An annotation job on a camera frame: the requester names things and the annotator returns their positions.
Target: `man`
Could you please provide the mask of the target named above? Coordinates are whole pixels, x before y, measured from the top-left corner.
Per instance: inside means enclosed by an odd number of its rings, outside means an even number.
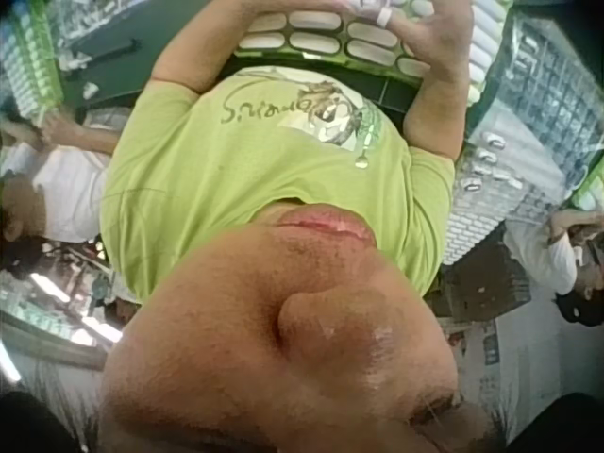
[[[100,200],[119,139],[102,127],[80,126],[60,111],[45,116],[41,132],[0,123],[8,146],[0,168],[3,269],[17,276],[26,261],[35,265],[40,238],[82,243],[99,234]]]
[[[572,239],[569,230],[582,227]],[[577,292],[591,300],[604,290],[604,251],[593,239],[604,231],[604,213],[561,210],[545,226],[524,222],[506,223],[505,245],[540,285],[559,295]]]
[[[431,65],[406,142],[323,75],[215,84],[259,14],[343,1],[214,0],[161,54],[102,207],[143,302],[106,366],[106,451],[485,451],[484,417],[451,408],[456,364],[421,298],[445,249],[473,24],[469,0],[433,4],[421,23],[379,15]]]

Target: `fluorescent light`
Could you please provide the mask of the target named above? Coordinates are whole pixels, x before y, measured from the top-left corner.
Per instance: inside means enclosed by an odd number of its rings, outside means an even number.
[[[17,370],[17,367],[10,359],[2,340],[0,340],[0,369],[4,373],[4,376],[7,378],[8,382],[16,384],[21,380],[21,375]]]
[[[30,277],[32,280],[34,280],[34,283],[36,283],[40,287],[40,289],[48,295],[56,297],[58,300],[65,304],[72,300],[69,295],[64,293],[55,283],[50,281],[47,276],[41,276],[40,274],[31,274]]]
[[[120,332],[117,328],[113,328],[109,324],[100,324],[96,318],[82,318],[82,323],[114,343],[117,343],[122,339],[122,332]]]
[[[70,340],[75,344],[83,344],[84,346],[92,346],[94,344],[94,338],[91,337],[91,334],[83,328],[77,330],[72,335],[72,338],[70,338]]]

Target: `black hair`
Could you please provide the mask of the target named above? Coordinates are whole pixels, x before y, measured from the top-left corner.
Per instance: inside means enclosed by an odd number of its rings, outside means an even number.
[[[569,323],[579,323],[586,327],[604,324],[604,291],[594,291],[592,300],[583,298],[576,291],[566,295],[556,294],[554,303]]]
[[[11,273],[18,280],[24,280],[35,271],[44,255],[44,238],[28,236],[17,241],[7,241],[3,230],[8,221],[8,213],[0,207],[0,270]]]

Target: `hand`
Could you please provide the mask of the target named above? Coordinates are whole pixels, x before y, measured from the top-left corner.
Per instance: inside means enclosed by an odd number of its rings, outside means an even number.
[[[65,112],[54,109],[44,115],[42,121],[42,136],[50,145],[73,145],[77,137],[82,135],[82,126]]]
[[[604,212],[597,210],[560,210],[553,214],[550,219],[553,227],[567,230],[575,225],[587,225],[596,228],[604,227]]]
[[[0,123],[0,131],[12,137],[17,143],[27,143],[38,151],[42,151],[40,132],[26,123],[3,121]]]
[[[240,0],[256,13],[297,10],[351,12],[348,0]]]
[[[471,0],[432,0],[434,14],[414,22],[393,11],[390,29],[442,81],[469,78],[470,44],[474,28]]]

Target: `woman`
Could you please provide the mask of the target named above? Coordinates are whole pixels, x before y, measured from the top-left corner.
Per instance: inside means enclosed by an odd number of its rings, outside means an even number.
[[[42,131],[0,123],[6,157],[0,169],[3,268],[23,277],[40,257],[42,238],[82,243],[100,232],[100,200],[120,134],[80,126],[49,112]]]

